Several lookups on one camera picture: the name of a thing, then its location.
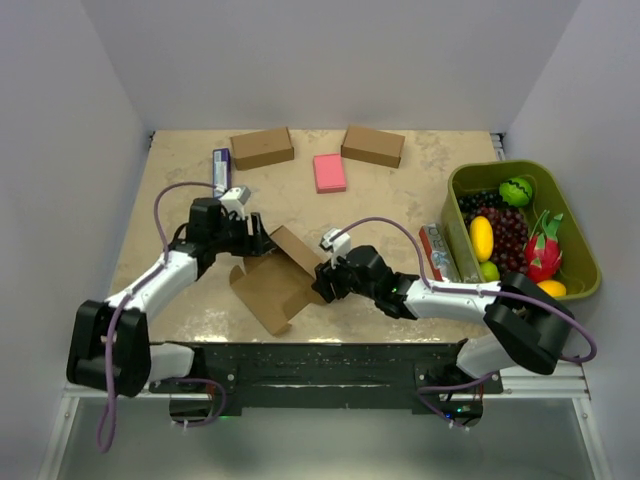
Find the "brown cardboard box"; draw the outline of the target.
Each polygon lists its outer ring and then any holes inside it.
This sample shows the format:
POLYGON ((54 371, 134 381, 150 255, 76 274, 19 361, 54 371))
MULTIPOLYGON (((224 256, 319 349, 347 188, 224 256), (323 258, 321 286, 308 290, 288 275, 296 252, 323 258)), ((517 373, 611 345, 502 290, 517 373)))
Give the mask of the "brown cardboard box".
POLYGON ((265 330, 279 336, 306 306, 326 301, 312 288, 322 258, 284 225, 270 237, 276 249, 263 257, 245 257, 229 274, 229 284, 265 330))

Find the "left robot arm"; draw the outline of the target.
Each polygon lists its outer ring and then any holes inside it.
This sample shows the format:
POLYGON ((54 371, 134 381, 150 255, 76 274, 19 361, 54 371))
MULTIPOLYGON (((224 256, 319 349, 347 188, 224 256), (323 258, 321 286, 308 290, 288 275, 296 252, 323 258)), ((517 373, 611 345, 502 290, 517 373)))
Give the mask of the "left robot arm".
POLYGON ((207 368, 191 347, 153 344, 149 324, 197 282, 220 254, 260 257, 275 248, 250 197, 235 187, 222 197, 195 199, 189 218, 154 265, 130 286, 77 312, 66 367, 70 383, 134 397, 148 383, 172 379, 185 392, 200 390, 207 368))

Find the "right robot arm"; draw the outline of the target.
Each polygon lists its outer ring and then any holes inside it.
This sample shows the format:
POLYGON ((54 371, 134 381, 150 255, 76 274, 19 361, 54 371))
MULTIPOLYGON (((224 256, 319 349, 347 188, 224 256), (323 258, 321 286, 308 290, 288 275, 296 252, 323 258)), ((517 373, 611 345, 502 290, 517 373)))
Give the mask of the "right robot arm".
POLYGON ((394 319, 438 317, 485 325, 490 333, 465 341, 445 369, 448 386, 459 393, 469 392, 481 377, 515 365, 552 374, 574 319, 523 274, 476 285, 426 283, 417 275, 393 271, 370 245, 318 264, 315 277, 313 290, 328 303, 355 294, 394 319))

